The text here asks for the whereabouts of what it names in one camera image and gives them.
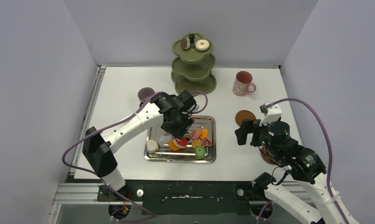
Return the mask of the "pink macaron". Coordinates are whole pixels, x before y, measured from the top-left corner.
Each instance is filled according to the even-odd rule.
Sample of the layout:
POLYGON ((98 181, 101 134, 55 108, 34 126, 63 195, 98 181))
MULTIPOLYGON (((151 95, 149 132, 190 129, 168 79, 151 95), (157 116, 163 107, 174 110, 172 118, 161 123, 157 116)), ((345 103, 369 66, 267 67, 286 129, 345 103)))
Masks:
POLYGON ((192 139, 192 140, 195 140, 195 139, 198 139, 200 136, 199 136, 199 134, 196 132, 196 130, 195 131, 192 131, 191 133, 190 133, 190 139, 192 139))

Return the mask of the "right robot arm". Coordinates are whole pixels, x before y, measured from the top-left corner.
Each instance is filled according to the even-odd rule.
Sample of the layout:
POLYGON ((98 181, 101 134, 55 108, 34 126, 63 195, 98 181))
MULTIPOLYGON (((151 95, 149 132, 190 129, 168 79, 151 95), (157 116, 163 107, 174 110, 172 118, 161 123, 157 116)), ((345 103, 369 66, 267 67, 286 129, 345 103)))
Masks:
POLYGON ((287 123, 277 120, 260 125, 260 120, 244 120, 235 130, 238 145, 245 145, 247 135, 253 135, 251 146, 261 155, 284 170, 280 180, 262 173, 252 181, 252 193, 257 199, 281 206, 302 224, 356 224, 358 221, 347 210, 328 180, 328 171, 320 157, 290 136, 287 123), (314 206, 291 193, 281 184, 290 175, 309 195, 314 206))

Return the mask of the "chocolate white half cake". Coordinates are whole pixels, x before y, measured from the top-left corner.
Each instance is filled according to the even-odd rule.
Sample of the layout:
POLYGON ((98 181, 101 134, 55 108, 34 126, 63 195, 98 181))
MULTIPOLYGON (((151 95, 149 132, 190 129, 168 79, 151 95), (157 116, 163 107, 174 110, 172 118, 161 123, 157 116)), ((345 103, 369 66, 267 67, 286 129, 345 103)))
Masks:
POLYGON ((187 50, 187 49, 189 49, 190 46, 191 46, 190 39, 189 39, 188 37, 183 37, 183 38, 181 39, 180 46, 181 46, 181 49, 182 49, 182 50, 187 50))

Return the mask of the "metal serving tongs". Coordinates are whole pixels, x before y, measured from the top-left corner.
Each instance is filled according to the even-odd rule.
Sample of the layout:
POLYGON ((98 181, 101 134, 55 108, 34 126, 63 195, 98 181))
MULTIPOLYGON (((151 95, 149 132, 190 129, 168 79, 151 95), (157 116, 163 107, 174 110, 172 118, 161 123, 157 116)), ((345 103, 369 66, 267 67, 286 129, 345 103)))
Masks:
POLYGON ((174 136, 169 133, 164 133, 160 136, 158 143, 159 144, 168 144, 169 141, 174 140, 174 136))

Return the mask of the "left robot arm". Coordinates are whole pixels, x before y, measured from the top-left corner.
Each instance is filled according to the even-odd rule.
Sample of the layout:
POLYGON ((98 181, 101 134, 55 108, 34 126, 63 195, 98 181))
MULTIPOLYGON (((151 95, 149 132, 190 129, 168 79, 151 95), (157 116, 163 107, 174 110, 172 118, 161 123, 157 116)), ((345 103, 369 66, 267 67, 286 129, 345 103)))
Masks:
POLYGON ((114 154, 129 140, 156 125, 182 139, 194 122, 191 115, 195 106, 196 100, 188 91, 179 95, 158 92, 129 117, 100 130, 91 127, 86 131, 83 155, 94 174, 110 187, 114 199, 123 200, 129 192, 114 154))

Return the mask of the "white ring donut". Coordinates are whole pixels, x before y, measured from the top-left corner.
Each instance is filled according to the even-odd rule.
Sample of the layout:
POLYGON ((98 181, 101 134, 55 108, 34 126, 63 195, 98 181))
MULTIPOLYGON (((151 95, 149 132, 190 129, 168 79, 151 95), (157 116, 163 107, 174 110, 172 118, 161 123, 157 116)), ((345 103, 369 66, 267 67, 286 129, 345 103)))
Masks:
POLYGON ((200 39, 195 42, 195 48, 197 51, 204 52, 210 48, 210 42, 205 39, 200 39))

